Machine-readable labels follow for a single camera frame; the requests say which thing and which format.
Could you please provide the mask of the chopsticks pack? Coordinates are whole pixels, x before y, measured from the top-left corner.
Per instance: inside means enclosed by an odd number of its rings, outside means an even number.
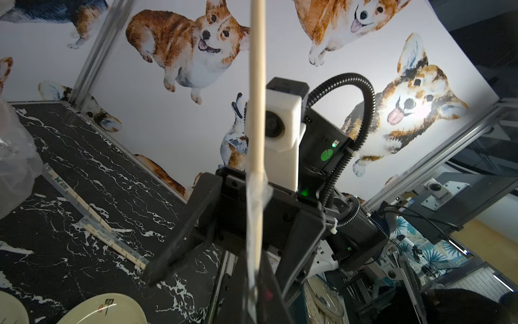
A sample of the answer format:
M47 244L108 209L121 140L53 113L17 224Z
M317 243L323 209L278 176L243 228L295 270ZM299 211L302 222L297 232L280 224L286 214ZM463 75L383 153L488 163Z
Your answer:
M136 267L145 270L149 261L128 246L121 236L71 187L55 170L45 163L43 177L83 215L80 225L91 235L108 245Z
M272 187L265 171L246 176L246 312L251 323L258 323L258 283L263 250L263 213L271 200Z

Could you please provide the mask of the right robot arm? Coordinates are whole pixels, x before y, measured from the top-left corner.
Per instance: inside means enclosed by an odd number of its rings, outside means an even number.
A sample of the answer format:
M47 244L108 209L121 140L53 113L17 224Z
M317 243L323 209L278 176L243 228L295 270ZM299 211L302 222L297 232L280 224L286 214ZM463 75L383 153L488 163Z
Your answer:
M313 109L342 86L354 86L364 97L358 136L345 134ZM315 89L278 77L267 84L262 247L281 254L275 281L286 302L310 276L323 240L329 240L333 259L349 271L379 246L380 230L361 210L360 199L335 187L367 139L376 103L371 83L355 73L334 76ZM229 166L199 177L179 235L144 270L147 285L162 282L212 244L233 254L244 249L246 209L256 198L247 193L247 183L245 171Z

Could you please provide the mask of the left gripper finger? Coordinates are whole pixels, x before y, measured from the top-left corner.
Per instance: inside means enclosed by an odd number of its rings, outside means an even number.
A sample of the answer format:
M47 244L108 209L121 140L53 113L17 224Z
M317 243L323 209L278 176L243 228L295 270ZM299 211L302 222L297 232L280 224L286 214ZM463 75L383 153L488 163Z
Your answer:
M217 323L291 323L291 315L266 255L261 256L256 286L248 284L246 253L241 252Z

